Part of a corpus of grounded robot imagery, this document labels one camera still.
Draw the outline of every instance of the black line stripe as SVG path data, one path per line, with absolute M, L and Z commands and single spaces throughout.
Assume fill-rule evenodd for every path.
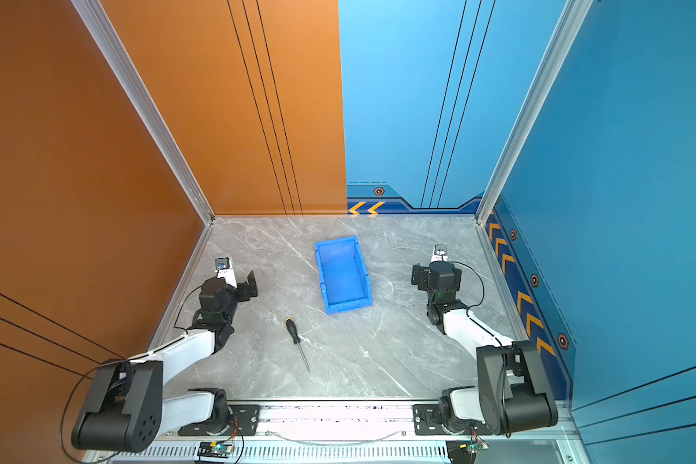
M 668 375 L 668 376 L 664 376 L 664 377 L 660 377 L 659 379 L 652 380 L 651 382 L 648 382 L 648 383 L 645 383 L 645 384 L 642 384 L 642 385 L 638 385 L 637 387 L 630 388 L 629 390 L 624 390 L 624 391 L 622 391 L 621 393 L 613 394 L 613 395 L 611 395 L 611 396 L 607 396 L 606 398 L 601 398 L 601 399 L 599 399 L 598 401 L 594 401 L 593 403 L 588 403 L 588 404 L 585 404 L 584 406 L 578 406 L 577 408 L 573 409 L 573 411 L 577 411 L 577 410 L 579 410 L 579 409 L 587 408 L 588 406 L 593 406 L 593 405 L 596 404 L 596 403 L 600 403 L 600 402 L 602 402 L 602 401 L 606 401 L 607 399 L 615 398 L 616 396 L 619 396 L 619 395 L 628 394 L 630 391 L 637 390 L 637 389 L 639 389 L 639 388 L 641 388 L 641 387 L 646 387 L 647 385 L 652 385 L 653 383 L 662 382 L 662 381 L 665 380 L 665 379 L 669 379 L 670 377 L 675 377 L 675 376 L 678 376 L 678 375 L 681 375 L 681 374 L 685 374 L 685 373 L 687 373 L 689 370 L 694 370 L 694 369 L 696 369 L 696 365 L 693 366 L 693 367 L 688 367 L 687 369 L 679 370 L 678 372 L 673 373 L 673 374 L 670 374 L 670 375 Z
M 454 44 L 454 54 L 451 55 L 451 66 L 448 68 L 448 78 L 446 79 L 446 90 L 443 93 L 443 102 L 441 102 L 441 114 L 438 115 L 438 125 L 436 126 L 436 136 L 433 138 L 433 149 L 430 150 L 430 161 L 428 162 L 428 172 L 425 175 L 425 185 L 423 186 L 423 197 L 420 199 L 420 207 L 423 207 L 425 201 L 425 191 L 428 188 L 428 179 L 430 179 L 430 167 L 433 165 L 433 153 L 436 151 L 436 142 L 438 142 L 438 130 L 441 128 L 441 118 L 443 117 L 443 107 L 446 105 L 446 94 L 448 94 L 448 85 L 451 82 L 451 71 L 454 69 L 454 58 L 456 58 L 456 49 L 459 46 L 459 36 L 462 35 L 462 24 L 464 23 L 464 12 L 467 10 L 467 0 L 464 0 L 464 8 L 462 8 L 462 18 L 459 20 L 459 32 L 456 33 L 456 43 Z
M 299 195 L 299 185 L 297 183 L 297 173 L 294 170 L 294 159 L 292 158 L 292 149 L 291 149 L 291 146 L 289 146 L 289 144 L 288 144 L 287 125 L 283 120 L 283 110 L 281 109 L 281 99 L 278 96 L 278 87 L 276 86 L 276 76 L 273 72 L 273 63 L 271 62 L 271 52 L 268 49 L 268 39 L 266 38 L 266 28 L 263 26 L 263 16 L 260 14 L 260 1 L 256 0 L 255 5 L 258 5 L 258 18 L 260 19 L 260 28 L 263 30 L 263 42 L 266 42 L 266 54 L 268 54 L 268 64 L 271 67 L 271 77 L 273 78 L 273 88 L 276 90 L 276 103 L 278 104 L 278 112 L 281 115 L 281 125 L 283 126 L 283 136 L 286 138 L 286 141 L 287 141 L 288 160 L 292 164 L 292 174 L 294 175 L 294 187 L 297 191 L 297 200 L 299 201 L 299 211 L 301 211 L 301 214 L 304 214 L 304 209 L 302 209 L 302 205 L 301 205 L 301 195 Z
M 484 29 L 483 43 L 479 46 L 479 53 L 477 53 L 477 63 L 474 65 L 474 72 L 472 73 L 472 82 L 469 83 L 469 92 L 467 93 L 467 101 L 464 102 L 464 109 L 462 110 L 462 118 L 459 121 L 459 127 L 456 129 L 456 138 L 454 139 L 454 147 L 451 149 L 451 155 L 448 157 L 448 165 L 446 166 L 446 174 L 443 177 L 443 185 L 441 185 L 441 193 L 438 194 L 438 202 L 436 203 L 436 208 L 441 204 L 441 196 L 443 196 L 443 189 L 446 187 L 446 179 L 448 178 L 448 171 L 451 168 L 451 161 L 454 159 L 454 151 L 456 150 L 456 142 L 459 140 L 459 133 L 462 130 L 462 123 L 464 122 L 464 113 L 467 111 L 467 104 L 469 103 L 469 96 L 472 94 L 472 86 L 474 85 L 474 77 L 477 75 L 477 68 L 479 67 L 479 58 L 483 55 L 484 40 L 487 39 L 487 32 L 490 29 L 490 21 L 492 20 L 492 13 L 495 11 L 495 3 L 497 0 L 492 2 L 492 9 L 490 10 L 490 17 L 488 18 L 488 25 Z
M 616 419 L 621 419 L 623 417 L 627 416 L 633 416 L 634 414 L 639 414 L 639 413 L 644 413 L 647 411 L 652 411 L 653 409 L 659 409 L 664 406 L 670 406 L 671 404 L 677 404 L 677 403 L 682 403 L 684 401 L 689 401 L 691 399 L 696 399 L 696 395 L 694 396 L 689 396 L 688 398 L 683 398 L 683 399 L 677 399 L 676 401 L 671 401 L 669 403 L 663 403 L 663 404 L 658 404 L 657 406 L 651 406 L 650 408 L 644 408 L 640 409 L 639 411 L 634 411 L 633 413 L 626 413 L 626 414 L 621 414 L 620 416 L 612 417 L 611 419 L 604 419 L 604 420 L 599 420 L 597 422 L 593 422 L 592 424 L 587 424 L 587 425 L 578 425 L 577 428 L 584 428 L 584 427 L 590 427 L 591 425 L 596 425 L 596 424 L 603 424 L 603 422 L 609 422 L 610 420 L 616 420 Z
M 85 340 L 85 341 L 89 341 L 90 343 L 92 343 L 93 345 L 95 345 L 95 346 L 98 347 L 98 348 L 103 348 L 104 350 L 108 351 L 109 353 L 111 353 L 111 354 L 114 355 L 114 356 L 117 356 L 117 357 L 120 357 L 120 358 L 124 358 L 123 356 L 121 356 L 121 355 L 118 354 L 117 352 L 112 351 L 112 350 L 109 350 L 108 348 L 105 348 L 103 345 L 98 344 L 98 343 L 95 343 L 93 340 L 88 339 L 87 337 L 83 337 L 82 335 L 80 335 L 79 333 L 75 332 L 74 330 L 72 330 L 72 329 L 70 329 L 70 328 L 67 328 L 67 327 L 65 327 L 65 326 L 62 325 L 62 324 L 59 324 L 57 321 L 53 321 L 53 320 L 49 319 L 48 317 L 46 317 L 46 316 L 44 316 L 43 314 L 41 314 L 39 311 L 34 311 L 34 310 L 32 310 L 31 308 L 29 308 L 28 306 L 26 306 L 25 304 L 21 304 L 21 303 L 17 302 L 16 300 L 10 298 L 9 296 L 7 296 L 7 295 L 5 295 L 5 294 L 0 293 L 0 296 L 2 296 L 3 298 L 5 298 L 6 300 L 8 300 L 8 301 L 11 302 L 11 303 L 18 304 L 20 307 L 22 307 L 23 309 L 25 309 L 25 310 L 27 310 L 27 311 L 33 312 L 33 313 L 36 314 L 37 316 L 41 317 L 42 319 L 46 319 L 47 321 L 51 322 L 52 324 L 58 325 L 59 327 L 65 329 L 66 331 L 68 331 L 68 332 L 70 332 L 70 333 L 74 333 L 76 336 L 80 337 L 81 339 L 83 339 L 83 340 Z
M 599 442 L 584 443 L 584 445 L 585 446 L 598 445 L 599 443 L 615 442 L 616 440 L 624 440 L 626 438 L 644 437 L 645 435 L 652 435 L 653 433 L 670 432 L 670 431 L 674 431 L 674 430 L 680 430 L 682 428 L 691 428 L 691 427 L 696 427 L 696 423 L 695 424 L 688 424 L 688 425 L 678 425 L 677 427 L 663 428 L 661 430 L 656 430 L 654 432 L 635 433 L 634 435 L 627 435 L 626 437 L 609 438 L 608 440 L 601 440 Z
M 13 323 L 13 322 L 11 322 L 11 321 L 8 321 L 7 319 L 3 319 L 3 318 L 0 317 L 0 320 L 1 320 L 2 322 L 7 322 L 8 324 L 12 325 L 12 326 L 15 327 L 15 328 L 19 328 L 19 329 L 21 329 L 21 330 L 23 330 L 23 331 L 25 331 L 25 332 L 28 332 L 28 333 L 30 333 L 31 335 L 37 336 L 39 339 L 46 340 L 46 341 L 48 341 L 49 343 L 58 346 L 59 348 L 65 348 L 65 350 L 70 351 L 71 353 L 74 353 L 74 354 L 76 354 L 76 355 L 78 355 L 78 356 L 80 356 L 80 357 L 83 357 L 83 358 L 87 359 L 88 361 L 92 361 L 92 362 L 95 362 L 96 364 L 100 364 L 100 361 L 96 361 L 96 360 L 93 359 L 93 358 L 88 358 L 88 357 L 86 357 L 85 355 L 83 355 L 82 353 L 78 353 L 77 351 L 75 351 L 75 350 L 73 350 L 73 349 L 71 349 L 71 348 L 67 348 L 67 347 L 64 346 L 64 345 L 60 345 L 59 343 L 57 343 L 57 342 L 54 341 L 54 340 L 47 339 L 45 336 L 41 336 L 41 335 L 37 334 L 36 332 L 33 332 L 33 331 L 28 330 L 28 329 L 26 329 L 26 328 L 23 328 L 23 327 L 21 327 L 21 326 L 18 325 L 18 324 L 15 324 L 15 323 Z
M 8 345 L 5 345 L 5 344 L 3 344 L 3 343 L 0 343 L 0 346 L 3 347 L 3 348 L 7 348 L 7 349 L 9 349 L 9 350 L 13 350 L 13 351 L 15 351 L 15 352 L 17 352 L 17 353 L 24 354 L 24 355 L 26 355 L 26 356 L 29 357 L 29 358 L 34 358 L 34 359 L 37 359 L 38 361 L 46 362 L 46 364 L 48 364 L 48 365 L 52 365 L 52 366 L 54 366 L 54 367 L 59 367 L 60 369 L 66 370 L 67 372 L 71 372 L 71 373 L 73 373 L 73 374 L 77 374 L 77 375 L 79 375 L 79 376 L 82 377 L 82 374 L 79 373 L 79 372 L 75 372 L 75 371 L 72 370 L 72 369 L 67 369 L 66 367 L 60 366 L 59 364 L 54 364 L 53 362 L 47 361 L 46 359 L 39 358 L 39 357 L 35 357 L 35 356 L 33 356 L 32 354 L 28 354 L 28 353 L 26 353 L 25 351 L 19 350 L 18 348 L 9 347 Z
M 276 178 L 276 186 L 278 187 L 278 194 L 281 197 L 281 206 L 283 206 L 283 213 L 287 215 L 287 204 L 283 201 L 283 192 L 281 191 L 281 184 L 278 181 L 278 174 L 276 174 L 276 164 L 273 162 L 273 154 L 271 154 L 271 146 L 268 144 L 268 137 L 266 136 L 266 126 L 263 125 L 263 118 L 260 116 L 260 108 L 258 107 L 258 99 L 255 98 L 255 89 L 253 88 L 252 79 L 250 79 L 250 71 L 248 70 L 248 62 L 245 61 L 245 52 L 242 51 L 242 42 L 240 41 L 240 34 L 237 32 L 237 25 L 234 23 L 234 14 L 232 14 L 232 5 L 229 4 L 227 0 L 227 7 L 229 8 L 229 15 L 232 17 L 232 27 L 234 27 L 234 35 L 237 37 L 237 44 L 240 45 L 240 55 L 242 55 L 242 63 L 245 65 L 245 73 L 248 75 L 248 82 L 250 82 L 250 92 L 253 94 L 253 102 L 255 103 L 255 110 L 258 112 L 258 120 L 260 120 L 260 129 L 263 131 L 263 139 L 266 141 L 266 149 L 268 150 L 268 156 L 271 158 L 271 167 L 273 168 L 273 176 Z
M 433 204 L 433 196 L 436 194 L 436 185 L 438 184 L 438 175 L 441 173 L 441 166 L 443 165 L 443 155 L 446 152 L 446 144 L 448 143 L 448 135 L 451 132 L 451 125 L 454 123 L 454 112 L 456 111 L 456 103 L 459 102 L 459 91 L 462 89 L 462 82 L 464 81 L 464 71 L 467 69 L 467 60 L 469 60 L 469 51 L 472 49 L 472 40 L 474 39 L 474 31 L 477 29 L 477 19 L 479 19 L 479 10 L 482 8 L 482 0 L 479 2 L 477 7 L 477 15 L 474 17 L 474 25 L 472 27 L 472 35 L 469 37 L 469 45 L 467 46 L 467 55 L 464 57 L 464 66 L 462 66 L 462 76 L 459 78 L 459 87 L 456 88 L 456 97 L 454 98 L 454 107 L 451 108 L 451 118 L 448 120 L 448 127 L 446 128 L 446 138 L 443 142 L 443 150 L 441 150 L 441 160 L 438 162 L 438 171 L 436 171 L 436 180 L 433 182 L 433 190 L 430 192 L 430 202 L 428 203 L 428 208 L 431 208 Z
M 281 154 L 281 145 L 278 142 L 278 134 L 276 134 L 276 124 L 273 122 L 273 113 L 271 112 L 271 103 L 268 101 L 268 91 L 266 90 L 266 81 L 263 79 L 263 71 L 260 69 L 260 60 L 258 59 L 258 49 L 255 47 L 255 39 L 253 31 L 250 28 L 250 19 L 248 18 L 248 9 L 245 7 L 245 0 L 242 0 L 242 9 L 245 11 L 245 21 L 248 23 L 248 31 L 250 32 L 250 42 L 253 44 L 253 53 L 255 54 L 255 63 L 258 65 L 258 73 L 260 74 L 260 84 L 263 86 L 263 96 L 266 98 L 266 106 L 268 107 L 268 115 L 271 117 L 271 127 L 273 127 L 273 137 L 276 139 L 276 149 L 278 157 L 281 159 L 281 169 L 283 170 L 283 180 L 287 183 L 288 201 L 292 204 L 292 214 L 296 214 L 294 208 L 294 199 L 292 198 L 292 189 L 288 186 L 287 167 L 283 164 L 283 155 Z

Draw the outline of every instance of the blue plastic bin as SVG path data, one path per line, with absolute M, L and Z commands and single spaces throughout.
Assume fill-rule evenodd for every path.
M 317 242 L 315 255 L 325 312 L 335 314 L 371 306 L 371 281 L 358 237 Z

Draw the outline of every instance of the ventilation grille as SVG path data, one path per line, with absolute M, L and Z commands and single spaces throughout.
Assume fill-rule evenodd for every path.
M 196 457 L 198 445 L 152 445 L 141 453 L 120 453 L 118 457 Z
M 196 460 L 198 442 L 180 442 L 152 446 L 141 453 L 120 453 L 113 462 Z M 209 459 L 209 462 L 233 462 L 240 456 L 242 445 L 235 445 L 229 459 Z M 284 442 L 246 442 L 240 463 L 246 462 L 438 462 L 447 460 L 443 441 L 423 440 L 408 442 L 372 443 L 353 446 L 318 446 Z

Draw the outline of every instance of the metal bar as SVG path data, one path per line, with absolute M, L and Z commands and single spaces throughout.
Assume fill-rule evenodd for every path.
M 569 464 L 590 464 L 590 458 L 582 440 L 557 440 L 562 460 Z
M 484 224 L 477 224 L 476 229 L 477 237 L 479 238 L 480 244 L 484 250 L 484 256 L 487 258 L 488 265 L 490 266 L 492 279 L 495 282 L 497 292 L 500 294 L 502 306 L 505 308 L 505 312 L 508 314 L 508 319 L 510 320 L 510 325 L 513 327 L 513 338 L 516 340 L 528 340 L 529 334 L 526 333 L 526 329 L 523 327 L 523 321 L 521 321 L 521 317 L 518 314 L 516 302 L 513 301 L 513 296 L 510 295 L 508 282 L 505 280 L 505 276 L 502 274 L 502 269 L 497 262 L 495 250 L 492 247 L 492 243 L 490 243 L 490 240 L 488 239 L 487 231 L 484 229 Z
M 201 186 L 196 181 L 194 173 L 165 124 L 121 39 L 113 29 L 111 20 L 103 10 L 100 1 L 72 0 L 72 3 L 201 220 L 204 223 L 211 223 L 213 221 L 212 207 L 206 200 Z
M 549 44 L 544 52 L 544 57 L 539 63 L 531 87 L 523 100 L 523 106 L 516 118 L 513 129 L 510 131 L 508 141 L 502 149 L 500 159 L 497 161 L 495 170 L 492 173 L 487 189 L 484 190 L 482 202 L 477 209 L 477 223 L 484 224 L 487 220 L 493 205 L 497 201 L 505 181 L 508 180 L 510 170 L 518 159 L 518 155 L 523 148 L 523 144 L 529 137 L 529 132 L 534 126 L 539 111 L 544 105 L 549 90 L 551 89 L 557 74 L 565 62 L 567 53 L 570 51 L 575 36 L 583 25 L 585 15 L 590 10 L 593 0 L 568 0 L 565 5 L 557 27 L 549 40 Z
M 310 442 L 351 442 L 374 440 L 387 437 L 398 442 L 421 440 L 450 440 L 448 435 L 418 436 L 415 434 L 413 405 L 434 404 L 435 401 L 412 399 L 396 401 L 346 401 L 340 399 L 325 401 L 232 401 L 230 404 L 259 404 L 260 420 L 257 440 L 280 441 L 281 437 L 290 440 Z M 517 432 L 510 439 L 505 436 L 485 436 L 490 440 L 579 440 L 575 423 L 563 404 L 557 404 L 560 421 L 554 427 L 532 431 Z M 158 437 L 157 441 L 190 440 L 178 437 L 176 433 Z M 471 436 L 455 436 L 455 440 L 470 440 Z

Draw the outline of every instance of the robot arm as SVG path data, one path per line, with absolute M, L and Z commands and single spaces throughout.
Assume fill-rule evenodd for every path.
M 231 411 L 221 389 L 200 388 L 162 400 L 163 385 L 224 346 L 234 331 L 237 303 L 258 296 L 253 273 L 237 284 L 229 258 L 215 265 L 217 276 L 202 285 L 201 309 L 184 335 L 97 369 L 73 428 L 76 449 L 139 452 L 157 435 L 184 425 L 197 423 L 213 433 L 229 426 Z
M 463 433 L 478 421 L 502 435 L 557 424 L 557 407 L 536 347 L 501 335 L 456 298 L 462 271 L 448 261 L 445 245 L 436 245 L 428 266 L 413 266 L 412 283 L 427 292 L 431 324 L 477 361 L 479 387 L 445 390 L 439 400 L 446 430 Z M 511 375 L 523 382 L 511 385 Z

